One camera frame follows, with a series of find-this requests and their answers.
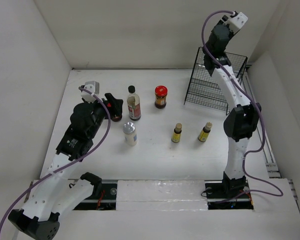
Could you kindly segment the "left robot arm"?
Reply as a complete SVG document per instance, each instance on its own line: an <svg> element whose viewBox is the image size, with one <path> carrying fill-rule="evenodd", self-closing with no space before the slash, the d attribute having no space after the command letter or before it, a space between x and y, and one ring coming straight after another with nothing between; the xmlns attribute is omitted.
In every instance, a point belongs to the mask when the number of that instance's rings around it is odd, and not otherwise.
<svg viewBox="0 0 300 240"><path fill-rule="evenodd" d="M20 209L13 209L8 220L22 233L34 240L52 240L60 221L81 201L97 198L102 191L102 179L90 172L84 173L69 189L68 179L82 160L96 147L93 138L102 122L118 122L122 118L122 99L106 93L99 99L83 90L82 103L77 104L70 116L70 125L56 148L55 156L46 175Z"/></svg>

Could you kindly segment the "white shaker silver lid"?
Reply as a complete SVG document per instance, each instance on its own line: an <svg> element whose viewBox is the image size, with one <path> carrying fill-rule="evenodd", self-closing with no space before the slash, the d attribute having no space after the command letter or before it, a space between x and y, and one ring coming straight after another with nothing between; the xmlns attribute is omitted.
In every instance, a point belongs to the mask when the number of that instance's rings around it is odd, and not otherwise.
<svg viewBox="0 0 300 240"><path fill-rule="evenodd" d="M137 131L135 124L133 122L126 122L122 127L122 131L124 133L125 142L129 146L135 146L137 144Z"/></svg>

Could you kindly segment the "soy sauce bottle black cap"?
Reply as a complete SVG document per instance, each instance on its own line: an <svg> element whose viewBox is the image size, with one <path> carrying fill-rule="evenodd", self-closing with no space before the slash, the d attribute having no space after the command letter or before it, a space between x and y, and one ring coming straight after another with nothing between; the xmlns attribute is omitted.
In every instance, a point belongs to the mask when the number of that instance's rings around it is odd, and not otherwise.
<svg viewBox="0 0 300 240"><path fill-rule="evenodd" d="M138 121L141 118L140 97L136 94L136 89L133 85L128 87L127 107L129 117L133 121Z"/></svg>

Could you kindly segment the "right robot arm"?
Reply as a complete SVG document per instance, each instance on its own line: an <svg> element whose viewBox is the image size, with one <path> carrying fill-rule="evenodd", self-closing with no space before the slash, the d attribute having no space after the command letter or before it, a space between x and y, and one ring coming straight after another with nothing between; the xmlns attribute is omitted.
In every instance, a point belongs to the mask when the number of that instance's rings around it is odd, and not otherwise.
<svg viewBox="0 0 300 240"><path fill-rule="evenodd" d="M237 196L246 186L243 171L244 154L253 132L256 130L261 110L259 104L253 105L251 98L240 86L225 49L234 36L229 24L220 20L212 29L206 42L204 66L209 75L217 82L230 113L223 122L228 138L228 157L221 183L209 186L210 198L229 199Z"/></svg>

